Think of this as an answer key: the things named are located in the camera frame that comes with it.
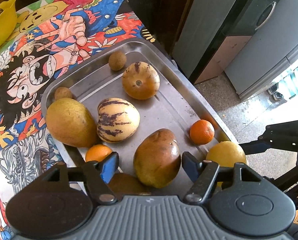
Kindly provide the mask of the large yellow round fruit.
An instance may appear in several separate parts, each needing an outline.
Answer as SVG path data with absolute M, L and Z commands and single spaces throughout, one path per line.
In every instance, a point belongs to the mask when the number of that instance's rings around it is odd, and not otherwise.
M 231 141 L 219 142 L 210 148 L 206 160 L 218 163 L 221 167 L 233 167 L 235 163 L 247 164 L 242 147 Z

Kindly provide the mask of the brown-green mango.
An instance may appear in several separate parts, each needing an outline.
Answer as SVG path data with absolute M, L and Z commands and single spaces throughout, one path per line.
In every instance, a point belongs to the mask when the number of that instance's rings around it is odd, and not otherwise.
M 174 133 L 166 128 L 150 134 L 137 148 L 133 168 L 146 186 L 161 189 L 176 178 L 181 155 Z

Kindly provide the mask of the orange mandarin left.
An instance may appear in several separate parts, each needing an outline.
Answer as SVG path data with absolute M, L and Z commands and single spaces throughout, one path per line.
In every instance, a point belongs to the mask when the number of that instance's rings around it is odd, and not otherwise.
M 86 152 L 85 161 L 101 162 L 111 153 L 112 150 L 106 145 L 94 145 Z

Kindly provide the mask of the orange mandarin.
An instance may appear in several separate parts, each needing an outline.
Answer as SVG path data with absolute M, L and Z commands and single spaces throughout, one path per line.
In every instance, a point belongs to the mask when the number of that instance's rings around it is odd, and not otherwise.
M 101 162 L 111 153 L 112 150 L 106 145 L 94 145 L 86 152 L 85 161 Z
M 215 130 L 209 121 L 198 120 L 190 127 L 189 135 L 194 144 L 205 145 L 212 141 Z

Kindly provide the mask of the orange mandarin right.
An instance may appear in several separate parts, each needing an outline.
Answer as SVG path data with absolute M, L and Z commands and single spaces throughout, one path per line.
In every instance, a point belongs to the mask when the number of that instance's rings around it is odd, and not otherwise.
M 205 145 L 212 141 L 215 130 L 209 121 L 198 120 L 190 127 L 189 135 L 194 144 Z

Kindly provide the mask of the striped pepino melon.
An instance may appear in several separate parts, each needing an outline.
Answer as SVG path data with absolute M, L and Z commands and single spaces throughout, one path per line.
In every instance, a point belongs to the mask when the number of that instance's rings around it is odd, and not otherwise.
M 140 124 L 139 111 L 125 99 L 104 99 L 99 103 L 97 113 L 97 135 L 108 143 L 128 139 Z

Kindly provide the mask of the yellow-green mango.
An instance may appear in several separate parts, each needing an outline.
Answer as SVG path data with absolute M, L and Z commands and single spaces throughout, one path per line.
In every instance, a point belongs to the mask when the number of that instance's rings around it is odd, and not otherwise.
M 88 109 L 71 98 L 53 102 L 46 111 L 50 134 L 63 144 L 90 148 L 98 141 L 97 125 Z

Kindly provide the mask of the stainless steel tray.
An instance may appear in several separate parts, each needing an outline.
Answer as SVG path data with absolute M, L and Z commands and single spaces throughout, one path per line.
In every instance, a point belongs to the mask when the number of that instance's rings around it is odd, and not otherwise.
M 154 97 L 137 100 L 125 93 L 122 71 L 112 71 L 108 65 L 109 56 L 115 51 L 125 53 L 128 64 L 142 61 L 156 69 L 160 87 Z M 46 112 L 53 103 L 58 87 L 69 88 L 74 98 L 88 108 L 94 119 L 98 117 L 99 103 L 106 98 L 122 98 L 136 107 L 140 113 L 137 131 L 123 142 L 110 144 L 110 148 L 119 154 L 119 170 L 127 174 L 134 173 L 133 155 L 137 147 L 148 135 L 161 128 L 167 128 L 175 134 L 181 152 L 188 151 L 199 160 L 204 159 L 208 150 L 218 142 L 235 141 L 230 129 L 170 59 L 154 44 L 141 38 L 118 42 L 57 78 L 43 94 L 42 112 Z M 211 122 L 215 136 L 210 143 L 198 146 L 192 143 L 189 130 L 200 119 Z

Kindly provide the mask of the pale pepino melon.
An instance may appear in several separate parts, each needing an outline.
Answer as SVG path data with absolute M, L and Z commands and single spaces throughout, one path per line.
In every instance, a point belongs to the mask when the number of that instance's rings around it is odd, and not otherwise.
M 160 87 L 158 72 L 146 62 L 129 65 L 122 75 L 124 91 L 137 100 L 147 100 L 156 95 Z

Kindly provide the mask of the small brown round fruit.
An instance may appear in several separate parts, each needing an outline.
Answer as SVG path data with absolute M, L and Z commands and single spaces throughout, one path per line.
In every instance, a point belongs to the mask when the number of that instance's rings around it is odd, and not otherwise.
M 115 51 L 109 57 L 108 64 L 111 70 L 118 71 L 124 68 L 127 61 L 126 55 L 121 51 Z

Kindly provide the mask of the grey refrigerator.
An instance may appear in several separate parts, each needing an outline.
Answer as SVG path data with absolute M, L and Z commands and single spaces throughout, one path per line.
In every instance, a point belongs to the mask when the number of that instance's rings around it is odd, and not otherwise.
M 298 59 L 298 0 L 193 0 L 173 58 L 191 83 L 225 73 L 240 99 Z

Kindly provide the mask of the colourful cartoon table mat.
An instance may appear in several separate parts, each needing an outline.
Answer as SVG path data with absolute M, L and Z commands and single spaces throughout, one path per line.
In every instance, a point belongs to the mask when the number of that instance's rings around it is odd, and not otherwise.
M 0 53 L 0 239 L 11 239 L 11 197 L 63 161 L 41 111 L 45 89 L 110 46 L 146 33 L 142 14 L 153 0 L 44 0 L 18 18 Z

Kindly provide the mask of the yellow plastic bowl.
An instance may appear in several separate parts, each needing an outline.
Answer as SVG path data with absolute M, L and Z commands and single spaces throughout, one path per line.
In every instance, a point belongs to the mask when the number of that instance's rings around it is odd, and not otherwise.
M 0 46 L 12 34 L 16 26 L 17 13 L 15 3 L 16 0 L 8 0 L 0 3 Z

